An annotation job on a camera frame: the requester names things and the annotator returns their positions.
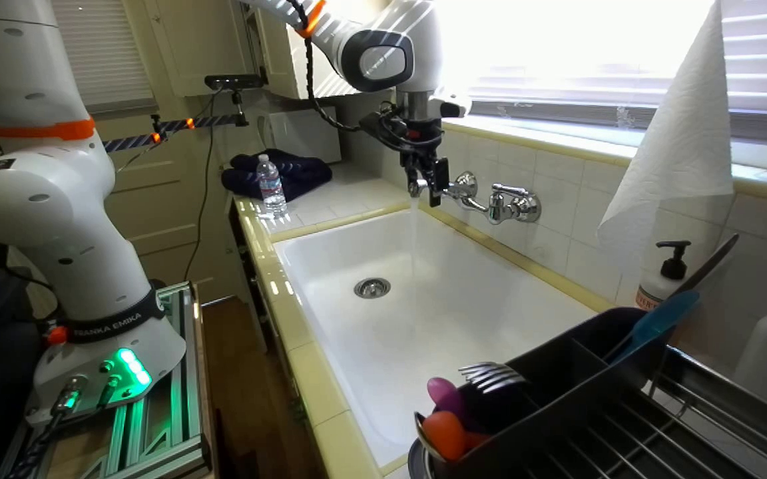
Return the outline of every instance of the white sink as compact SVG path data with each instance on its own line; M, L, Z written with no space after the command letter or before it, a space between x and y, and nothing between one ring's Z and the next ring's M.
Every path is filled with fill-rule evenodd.
M508 361L594 316L426 212L277 241L277 255L379 469L411 449L431 374L462 384L462 364ZM374 277L391 291L358 299Z

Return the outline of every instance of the chrome faucet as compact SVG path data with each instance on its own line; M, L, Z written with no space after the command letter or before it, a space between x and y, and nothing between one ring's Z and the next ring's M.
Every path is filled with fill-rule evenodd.
M464 170L456 184L442 189L450 199L464 207L490 216L494 224L516 217L522 224L536 224L540 217L540 199L526 187L494 184L490 204L476 199L480 180L471 170Z

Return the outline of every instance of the window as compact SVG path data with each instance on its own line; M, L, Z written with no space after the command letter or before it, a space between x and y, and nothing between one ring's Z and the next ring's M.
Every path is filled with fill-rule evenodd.
M712 2L486 0L454 9L471 115L644 130ZM732 138L767 142L767 2L721 0Z
M65 48L93 115L153 103L121 0L52 0Z

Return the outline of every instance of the backsplash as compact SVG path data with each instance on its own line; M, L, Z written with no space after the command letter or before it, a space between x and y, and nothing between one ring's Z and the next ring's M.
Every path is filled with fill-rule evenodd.
M464 211L454 199L442 207L464 224L502 240L522 255L570 277L615 305L633 305L644 275L656 275L665 249L651 249L648 269L623 275L600 247L596 227L622 177L623 159L590 158L572 148L527 144L516 138L446 128L439 158L450 158L450 175L471 170L480 177L480 199L490 184L516 184L543 201L538 224L506 221L494 227L482 212ZM351 163L406 187L398 155L367 136L347 142ZM740 241L728 261L697 287L703 305L681 325L677 341L697 360L732 373L744 342L760 316L767 315L767 199L739 192L736 196L669 201L657 212L656 240L689 240L688 265L695 272L732 231Z

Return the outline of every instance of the drying rack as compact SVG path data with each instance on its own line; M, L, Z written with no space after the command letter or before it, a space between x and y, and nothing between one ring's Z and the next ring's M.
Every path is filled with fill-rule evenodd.
M757 479L767 477L767 404L660 342L602 356L641 316L612 308L508 361L527 384L482 396L462 385L490 440L458 462L411 449L414 479Z

